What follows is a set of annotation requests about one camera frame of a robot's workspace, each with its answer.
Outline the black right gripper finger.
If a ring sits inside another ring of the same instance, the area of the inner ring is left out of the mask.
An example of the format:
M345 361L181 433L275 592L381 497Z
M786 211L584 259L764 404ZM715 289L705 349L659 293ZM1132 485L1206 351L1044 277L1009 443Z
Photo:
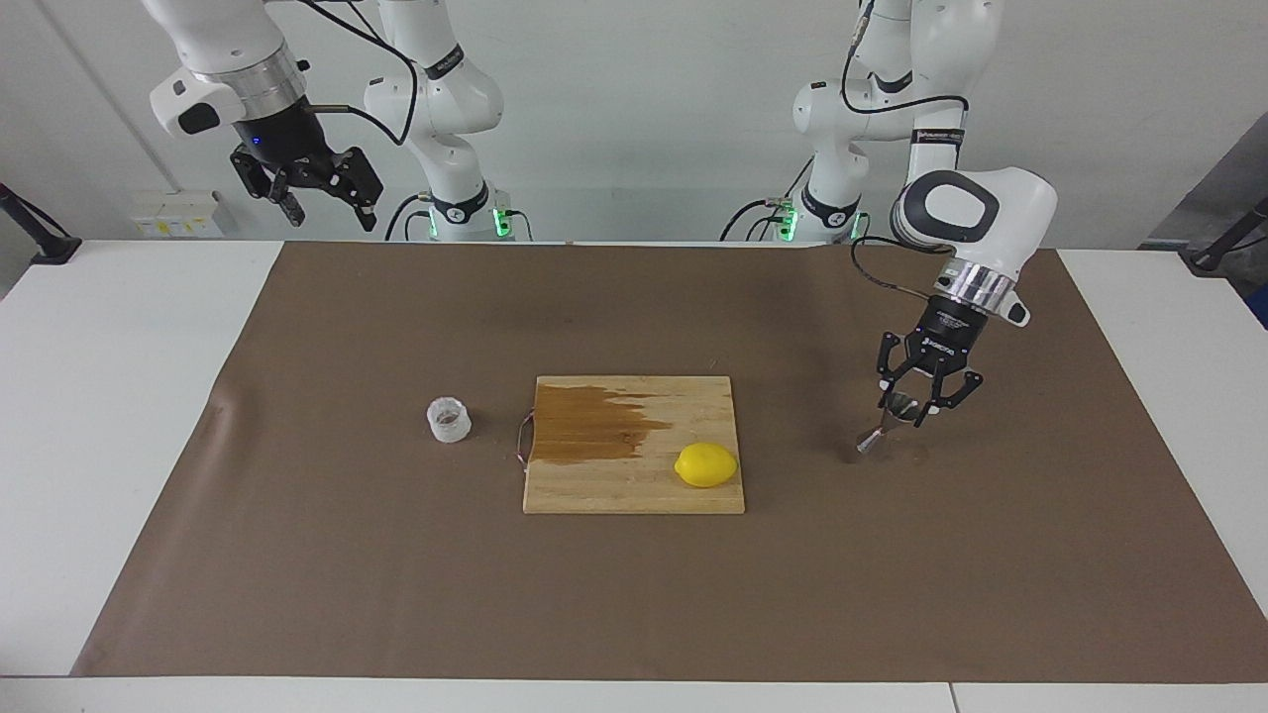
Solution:
M231 152L231 165L251 198L268 200L268 203L276 206L290 226L301 227L303 225L303 208L298 199L290 194L284 170L268 174L265 165L259 162L249 148L235 148Z
M383 184L363 148L347 148L342 154L314 154L313 171L318 189L346 206L353 207L364 232L377 227L377 200L383 194Z

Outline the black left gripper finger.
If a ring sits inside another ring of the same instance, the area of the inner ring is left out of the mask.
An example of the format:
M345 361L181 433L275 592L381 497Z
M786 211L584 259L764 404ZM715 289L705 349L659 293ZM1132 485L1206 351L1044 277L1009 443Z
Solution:
M883 334L883 343L877 350L876 356L876 370L880 376L880 387L883 387L883 397L877 401L879 409L888 409L891 406L891 395L894 388L903 377L905 377L915 367L915 351L910 348L910 337L900 337L896 334ZM900 348L904 351L904 360L900 365L891 365L891 351L895 348Z
M947 377L948 374L943 373L940 368L935 370L931 383L931 396L927 401L924 401L919 414L915 415L915 429L922 428L924 420L927 420L931 415L935 415L941 410L956 409L974 391L978 391L980 384L984 383L983 376L979 374L978 370L962 370L964 379L961 387L951 395L945 395L943 384Z

